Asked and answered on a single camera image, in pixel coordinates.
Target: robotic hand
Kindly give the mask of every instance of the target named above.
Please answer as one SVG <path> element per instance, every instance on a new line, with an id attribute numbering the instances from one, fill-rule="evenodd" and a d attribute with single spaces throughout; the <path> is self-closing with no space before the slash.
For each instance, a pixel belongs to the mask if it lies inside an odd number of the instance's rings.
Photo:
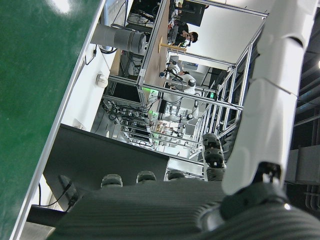
<path id="1" fill-rule="evenodd" d="M 213 133 L 202 136 L 203 175 L 206 181 L 222 181 L 225 173 L 225 157 L 219 138 Z"/>
<path id="2" fill-rule="evenodd" d="M 190 74 L 185 74 L 185 75 L 181 75 L 180 78 L 188 82 L 188 86 L 186 87 L 186 89 L 182 90 L 184 93 L 199 94 L 198 91 L 196 92 L 196 80 L 194 79 L 193 76 L 191 76 Z M 165 93 L 163 95 L 163 100 L 166 100 L 167 102 L 172 104 L 177 104 L 182 98 L 183 98 L 182 96 L 177 96 L 169 93 Z"/>
<path id="3" fill-rule="evenodd" d="M 176 61 L 168 62 L 167 67 L 164 71 L 160 72 L 159 77 L 163 78 L 165 77 L 167 80 L 171 78 L 179 78 L 179 80 L 182 81 L 182 78 L 178 76 L 178 73 L 180 73 L 181 69 L 178 66 Z"/>
<path id="4" fill-rule="evenodd" d="M 260 56 L 222 180 L 227 196 L 219 214 L 224 221 L 266 204 L 291 208 L 282 186 L 301 66 L 317 4 L 317 0 L 278 0 L 268 16 L 257 43 Z M 212 162 L 218 167 L 223 165 L 221 158 L 204 159 L 211 166 Z"/>

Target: ceiling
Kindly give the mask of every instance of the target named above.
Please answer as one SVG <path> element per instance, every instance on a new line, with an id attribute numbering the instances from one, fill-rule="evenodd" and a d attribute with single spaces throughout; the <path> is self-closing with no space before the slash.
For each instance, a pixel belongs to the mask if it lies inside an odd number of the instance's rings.
<path id="1" fill-rule="evenodd" d="M 320 11 L 317 10 L 309 45 L 303 59 L 300 82 L 300 97 L 295 123 L 319 114 L 320 109 Z M 292 149 L 319 145 L 319 119 L 296 126 L 293 131 Z"/>

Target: person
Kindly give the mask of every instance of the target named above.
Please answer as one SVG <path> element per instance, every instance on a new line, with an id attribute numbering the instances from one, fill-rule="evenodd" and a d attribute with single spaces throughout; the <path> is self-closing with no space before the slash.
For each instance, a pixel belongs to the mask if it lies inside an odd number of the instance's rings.
<path id="1" fill-rule="evenodd" d="M 182 76 L 182 75 L 185 75 L 185 74 L 190 74 L 190 72 L 188 72 L 188 71 L 180 71 L 180 72 L 178 72 L 177 75 Z"/>
<path id="2" fill-rule="evenodd" d="M 175 38 L 174 45 L 180 47 L 190 46 L 187 41 L 195 43 L 198 40 L 198 33 L 195 31 L 189 32 L 189 27 L 186 23 L 178 24 L 178 32 Z"/>

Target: black cable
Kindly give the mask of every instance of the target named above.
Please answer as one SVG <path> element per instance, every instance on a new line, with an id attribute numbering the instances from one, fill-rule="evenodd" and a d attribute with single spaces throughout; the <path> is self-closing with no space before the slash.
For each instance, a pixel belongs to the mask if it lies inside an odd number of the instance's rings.
<path id="1" fill-rule="evenodd" d="M 51 203 L 51 204 L 49 204 L 49 205 L 39 205 L 39 206 L 40 206 L 40 207 L 50 207 L 50 206 L 56 204 L 56 203 L 66 194 L 66 192 L 67 192 L 68 189 L 71 187 L 71 185 L 72 185 L 72 182 L 69 182 L 68 185 L 67 185 L 67 186 L 65 187 L 65 189 L 63 190 L 61 196 L 60 196 L 55 202 L 53 202 L 53 203 Z"/>
<path id="2" fill-rule="evenodd" d="M 120 11 L 121 11 L 122 7 L 125 5 L 125 3 L 126 3 L 126 1 L 124 1 L 124 2 L 122 3 L 122 5 L 121 5 L 121 7 L 120 7 L 120 9 L 119 9 L 118 13 L 116 14 L 116 16 L 115 16 L 115 18 L 114 18 L 114 20 L 113 20 L 112 24 L 114 24 L 114 23 L 115 23 L 115 21 L 116 21 L 116 19 L 117 19 L 118 15 L 119 15 L 119 13 L 120 13 Z"/>
<path id="3" fill-rule="evenodd" d="M 115 18 L 114 18 L 114 20 L 113 20 L 113 22 L 112 22 L 112 24 L 114 24 L 115 23 L 115 21 L 116 21 L 116 19 L 117 19 L 117 17 L 118 17 L 118 15 L 119 15 L 119 13 L 120 13 L 120 11 L 121 11 L 121 9 L 122 9 L 122 7 L 125 5 L 125 3 L 127 2 L 127 0 L 126 1 L 124 1 L 123 3 L 122 3 L 122 5 L 121 5 L 121 7 L 120 7 L 120 9 L 119 9 L 119 11 L 118 11 L 118 13 L 116 14 L 116 16 L 115 16 Z M 100 48 L 100 51 L 101 51 L 101 53 L 102 54 L 113 54 L 114 52 L 116 52 L 118 49 L 117 48 L 112 48 L 110 51 L 108 51 L 108 50 L 105 50 L 105 49 L 103 49 L 103 48 L 101 48 L 101 47 L 99 47 Z"/>
<path id="4" fill-rule="evenodd" d="M 65 212 L 67 213 L 70 208 L 71 208 L 71 206 L 68 206 L 68 208 L 65 210 Z"/>
<path id="5" fill-rule="evenodd" d="M 102 54 L 113 54 L 118 50 L 118 48 L 115 48 L 115 49 L 112 48 L 110 51 L 108 51 L 108 50 L 105 50 L 105 49 L 103 49 L 101 47 L 99 47 L 99 48 L 100 48 L 100 51 L 101 51 Z"/>
<path id="6" fill-rule="evenodd" d="M 93 50 L 93 56 L 88 63 L 87 63 L 87 56 L 84 56 L 85 65 L 89 65 L 92 62 L 92 60 L 96 57 L 96 55 L 97 55 L 97 44 L 95 45 L 95 49 Z"/>
<path id="7" fill-rule="evenodd" d="M 39 182 L 38 188 L 39 188 L 39 206 L 41 206 L 41 185 L 40 185 L 40 182 Z"/>

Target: green board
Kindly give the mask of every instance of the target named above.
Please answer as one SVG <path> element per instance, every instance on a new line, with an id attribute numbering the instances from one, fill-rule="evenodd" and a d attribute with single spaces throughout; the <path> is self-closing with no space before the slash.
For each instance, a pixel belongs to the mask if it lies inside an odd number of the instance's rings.
<path id="1" fill-rule="evenodd" d="M 13 232 L 99 6 L 99 0 L 1 1 L 1 240 Z"/>

